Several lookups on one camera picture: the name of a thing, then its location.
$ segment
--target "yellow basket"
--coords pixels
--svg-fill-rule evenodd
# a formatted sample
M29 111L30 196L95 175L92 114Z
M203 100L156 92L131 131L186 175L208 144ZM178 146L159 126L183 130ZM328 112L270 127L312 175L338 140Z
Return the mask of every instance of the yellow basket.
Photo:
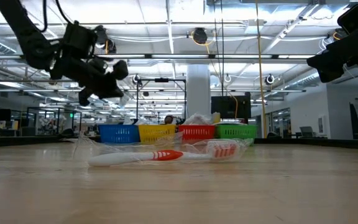
M142 144L154 144L159 138L175 136L176 125L139 125L140 142Z

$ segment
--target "table surface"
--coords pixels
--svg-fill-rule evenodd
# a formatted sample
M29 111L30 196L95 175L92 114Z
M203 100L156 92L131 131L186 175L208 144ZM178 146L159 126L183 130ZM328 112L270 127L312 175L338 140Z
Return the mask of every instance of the table surface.
M90 145L75 147L0 147L0 223L358 223L356 149L255 145L235 163L94 168Z

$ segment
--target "plastic basket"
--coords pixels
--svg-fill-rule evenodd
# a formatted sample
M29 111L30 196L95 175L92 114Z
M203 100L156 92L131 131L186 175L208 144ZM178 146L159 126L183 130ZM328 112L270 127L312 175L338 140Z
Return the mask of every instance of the plastic basket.
M175 135L176 125L139 125L140 142L142 144L154 144L159 138Z
M130 144L139 142L139 129L136 125L100 124L100 140L103 143Z
M183 133L184 141L205 140L214 138L214 125L180 125L179 132Z
M257 126L255 125L217 125L216 133L219 139L255 139Z

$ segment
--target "ceiling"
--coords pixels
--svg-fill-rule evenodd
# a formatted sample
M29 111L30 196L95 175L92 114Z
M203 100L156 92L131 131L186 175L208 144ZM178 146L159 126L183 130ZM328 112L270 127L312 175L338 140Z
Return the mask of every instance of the ceiling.
M42 28L42 1L22 0L22 4L29 12L29 17L34 24ZM276 81L271 88L281 88L296 83L304 74L311 71L307 66L305 58L321 52L325 45L333 41L331 37L334 30L339 26L337 18L347 9L349 0L325 0L326 4L309 4L307 0L273 0L259 1L259 29L260 48L263 55L281 55L281 60L263 60L262 77L273 75ZM64 13L71 20L78 20L83 26L94 28L101 24L108 30L108 35L115 41L118 54L211 54L225 55L257 55L259 52L257 38L257 15L255 3L246 0L222 0L222 11L220 1L213 0L65 0L60 3ZM44 33L47 38L62 37L65 31L65 21L59 14L55 1L48 1L48 29ZM207 33L208 49L205 46L196 45L191 38L191 33L196 27L203 27ZM214 32L217 32L217 41L214 39ZM0 13L0 44L8 49L20 52L16 37ZM301 59L293 59L288 55L301 55ZM133 76L142 78L179 78L185 79L187 74L186 66L189 63L208 63L212 76L220 74L219 67L224 67L224 75L229 76L230 81L224 82L225 88L230 90L259 90L259 64L257 57L253 60L229 60L224 64L208 60L198 62L193 59L170 60L158 59L128 59L130 75L119 86L123 89L134 90ZM49 74L27 68L21 60L4 60L0 58L0 80L48 80ZM67 92L70 89L78 89L72 83L57 83L50 85L48 82L27 82L19 85L2 85L0 89L23 89L28 90L30 95L55 104L76 103L76 92ZM141 99L148 99L145 103L151 103L156 99L178 99L182 100L183 92L175 83L154 83L150 82L146 89L170 89L172 92L150 92L148 97L140 96ZM292 89L302 89L298 82L291 85ZM48 90L66 90L61 92L49 92ZM116 114L126 114L133 110L134 92L128 92L130 106L126 109L118 109L113 104L119 103L118 99L105 101L92 99L93 111L115 111ZM272 100L282 100L283 94L276 94ZM177 112L181 114L181 105L164 105L168 101L162 101L161 111L167 113ZM144 113L153 113L156 108L152 105L143 105Z

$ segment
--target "toothbrush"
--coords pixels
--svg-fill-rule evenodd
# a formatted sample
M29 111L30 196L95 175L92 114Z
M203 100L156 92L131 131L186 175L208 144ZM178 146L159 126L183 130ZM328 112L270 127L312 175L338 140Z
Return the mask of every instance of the toothbrush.
M195 154L175 150L161 150L155 152L117 152L92 157L90 166L113 166L136 161L184 161L184 160L207 160L225 161L236 158L241 146L233 140L210 141L207 144L207 154Z

